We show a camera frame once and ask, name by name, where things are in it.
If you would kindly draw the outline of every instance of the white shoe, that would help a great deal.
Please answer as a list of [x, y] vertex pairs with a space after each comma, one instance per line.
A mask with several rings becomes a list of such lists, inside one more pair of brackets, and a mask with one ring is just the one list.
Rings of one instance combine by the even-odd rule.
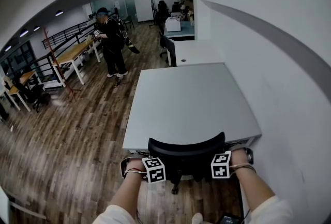
[[123, 74], [117, 74], [117, 77], [119, 78], [119, 79], [121, 79], [121, 78], [123, 78], [123, 76], [124, 75], [127, 75], [129, 72], [127, 71], [126, 73], [123, 73]]
[[203, 223], [203, 216], [201, 213], [196, 213], [192, 217], [192, 224], [201, 224], [201, 223]]

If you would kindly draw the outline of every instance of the white sleeve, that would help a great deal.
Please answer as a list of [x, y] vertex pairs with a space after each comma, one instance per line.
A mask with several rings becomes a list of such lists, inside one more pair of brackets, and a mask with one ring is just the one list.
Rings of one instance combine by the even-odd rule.
[[274, 196], [252, 212], [249, 224], [289, 224], [292, 223], [292, 219], [293, 214], [289, 203]]
[[93, 224], [136, 224], [136, 221], [125, 209], [110, 205], [94, 220]]

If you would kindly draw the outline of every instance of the black railing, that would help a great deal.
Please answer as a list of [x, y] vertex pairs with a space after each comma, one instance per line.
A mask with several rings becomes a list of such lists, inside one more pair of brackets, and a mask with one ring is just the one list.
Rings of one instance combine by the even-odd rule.
[[[86, 36], [92, 33], [95, 30], [95, 24], [90, 24], [86, 27], [80, 27], [80, 30], [76, 32], [75, 34], [71, 35], [70, 37], [66, 38], [66, 40], [62, 41], [57, 47], [53, 49], [55, 57], [59, 57], [63, 52], [65, 52], [67, 49], [72, 47], [74, 44], [80, 43], [85, 40]], [[53, 58], [51, 52], [46, 54], [45, 56], [42, 56], [27, 65], [17, 69], [16, 71], [10, 73], [8, 76], [11, 78], [20, 77], [23, 73], [35, 70], [37, 72], [38, 77], [40, 78], [42, 83], [54, 81], [57, 80], [59, 82], [58, 76], [55, 73], [55, 70], [53, 68]], [[61, 65], [61, 70], [65, 72], [69, 68], [69, 65]]]
[[[56, 46], [57, 44], [67, 41], [71, 36], [75, 35], [76, 33], [80, 32], [82, 29], [87, 27], [88, 22], [89, 21], [74, 25], [55, 35], [48, 37], [51, 46], [53, 47], [53, 46]], [[45, 47], [45, 49], [49, 48], [46, 40], [44, 40], [42, 43], [43, 43], [43, 46]]]

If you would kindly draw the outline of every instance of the shoe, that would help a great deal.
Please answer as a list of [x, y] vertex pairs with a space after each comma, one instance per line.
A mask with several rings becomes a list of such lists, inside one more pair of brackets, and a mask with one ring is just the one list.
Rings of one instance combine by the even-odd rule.
[[116, 76], [116, 75], [117, 75], [117, 73], [115, 73], [115, 74], [107, 74], [107, 77], [108, 78], [111, 78], [111, 77]]
[[123, 73], [123, 74], [117, 74], [117, 77], [119, 78], [119, 79], [121, 79], [121, 78], [123, 78], [123, 76], [124, 75], [127, 75], [129, 72], [127, 71], [126, 73]]
[[192, 217], [192, 224], [201, 224], [201, 223], [203, 223], [203, 216], [201, 213], [196, 213]]

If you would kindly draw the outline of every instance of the wooden floor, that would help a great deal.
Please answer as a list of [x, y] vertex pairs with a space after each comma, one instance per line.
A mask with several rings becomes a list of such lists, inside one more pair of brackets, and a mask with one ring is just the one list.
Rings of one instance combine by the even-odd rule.
[[[18, 112], [3, 101], [10, 119], [0, 122], [0, 185], [30, 202], [27, 208], [45, 214], [49, 223], [92, 223], [122, 182], [118, 164], [127, 154], [122, 143], [140, 71], [167, 67], [165, 57], [159, 57], [155, 26], [140, 24], [129, 34], [141, 53], [124, 50], [129, 74], [118, 87], [107, 78], [104, 59], [97, 63], [92, 57], [81, 69], [85, 85], [75, 74], [69, 79], [81, 89], [76, 102], [63, 88], [50, 91], [51, 103], [38, 114], [23, 106]], [[211, 222], [223, 212], [241, 215], [236, 178], [182, 182], [177, 196], [171, 189], [169, 182], [142, 184], [143, 223], [191, 223], [196, 212]], [[45, 223], [20, 212], [14, 218], [16, 223]]]

